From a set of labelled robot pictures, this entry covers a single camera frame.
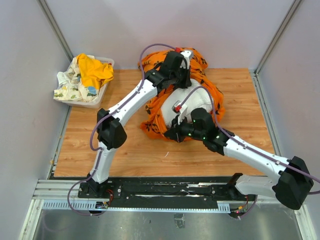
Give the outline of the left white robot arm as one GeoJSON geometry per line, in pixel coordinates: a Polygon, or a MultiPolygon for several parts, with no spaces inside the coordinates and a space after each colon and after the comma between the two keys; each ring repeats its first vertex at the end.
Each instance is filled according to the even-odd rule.
{"type": "Polygon", "coordinates": [[[190,62],[193,56],[192,50],[169,51],[160,66],[143,73],[139,84],[125,98],[109,110],[102,108],[98,111],[97,124],[93,129],[98,139],[97,155],[86,180],[90,193],[96,198],[107,193],[110,167],[117,149],[127,139],[124,127],[128,120],[147,101],[168,87],[185,89],[191,86],[190,62]]]}

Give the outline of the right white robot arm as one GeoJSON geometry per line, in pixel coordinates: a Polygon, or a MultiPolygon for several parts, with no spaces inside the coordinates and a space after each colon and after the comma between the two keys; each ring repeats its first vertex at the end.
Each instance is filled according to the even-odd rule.
{"type": "Polygon", "coordinates": [[[174,107],[172,111],[175,116],[164,134],[167,138],[178,143],[186,137],[201,141],[209,151],[240,160],[265,174],[234,174],[226,188],[230,199],[261,195],[275,198],[292,210],[301,208],[314,185],[303,159],[297,156],[288,159],[247,143],[233,132],[219,128],[204,108],[194,109],[190,114],[191,120],[187,120],[181,106],[174,107]]]}

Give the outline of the orange flower-pattern pillowcase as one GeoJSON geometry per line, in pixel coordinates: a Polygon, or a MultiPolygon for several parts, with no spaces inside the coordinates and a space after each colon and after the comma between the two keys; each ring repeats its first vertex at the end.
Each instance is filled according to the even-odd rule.
{"type": "MultiPolygon", "coordinates": [[[[203,86],[205,88],[204,90],[207,92],[212,105],[210,114],[213,117],[217,117],[218,121],[221,121],[226,112],[224,95],[217,86],[207,78],[205,69],[208,67],[208,63],[205,58],[194,48],[191,50],[194,54],[190,61],[191,86],[196,85],[196,87],[203,86]]],[[[140,124],[140,129],[151,139],[168,140],[168,138],[164,136],[168,128],[165,126],[161,106],[174,90],[176,89],[172,85],[169,86],[149,100],[145,105],[147,120],[140,124]]]]}

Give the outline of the white pillow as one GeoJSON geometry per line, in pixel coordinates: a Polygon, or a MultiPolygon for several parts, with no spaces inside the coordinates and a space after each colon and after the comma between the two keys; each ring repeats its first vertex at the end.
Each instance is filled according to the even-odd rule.
{"type": "MultiPolygon", "coordinates": [[[[176,117],[176,113],[173,111],[174,104],[179,101],[182,102],[187,95],[196,87],[193,85],[186,89],[178,88],[174,90],[170,96],[164,101],[160,110],[162,113],[162,117],[167,128],[170,128],[172,125],[172,120],[176,117]]],[[[208,93],[203,89],[197,89],[185,102],[184,106],[187,106],[186,118],[187,122],[191,123],[191,112],[197,108],[203,108],[208,113],[210,113],[212,108],[212,103],[209,98],[208,93]]]]}

